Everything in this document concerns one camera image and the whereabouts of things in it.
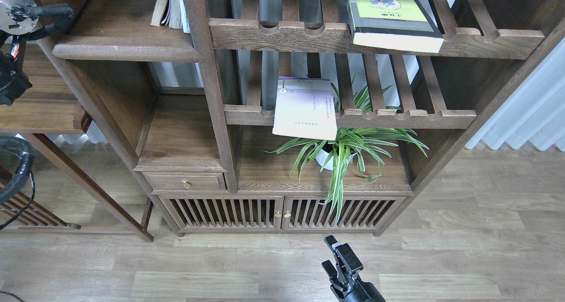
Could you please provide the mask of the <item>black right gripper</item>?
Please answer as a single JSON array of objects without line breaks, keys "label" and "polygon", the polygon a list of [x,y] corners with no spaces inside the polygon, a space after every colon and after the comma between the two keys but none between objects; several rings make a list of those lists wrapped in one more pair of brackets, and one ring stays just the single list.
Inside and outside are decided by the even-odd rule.
[{"label": "black right gripper", "polygon": [[377,288],[362,281],[358,274],[363,265],[349,244],[338,242],[333,235],[324,238],[335,258],[322,262],[322,267],[329,276],[330,288],[338,302],[385,302]]}]

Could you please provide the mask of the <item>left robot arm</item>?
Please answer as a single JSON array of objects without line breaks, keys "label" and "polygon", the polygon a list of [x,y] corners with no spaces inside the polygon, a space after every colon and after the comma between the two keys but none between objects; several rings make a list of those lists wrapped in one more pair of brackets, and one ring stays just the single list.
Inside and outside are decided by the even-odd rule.
[{"label": "left robot arm", "polygon": [[[11,40],[9,51],[1,53],[1,104],[13,105],[32,87],[23,72],[26,43],[58,33],[72,22],[75,12],[69,4],[40,6],[35,0],[1,0],[1,44]],[[16,153],[20,161],[12,178],[1,190],[2,204],[12,199],[26,185],[34,163],[30,143],[1,135],[1,149]]]}]

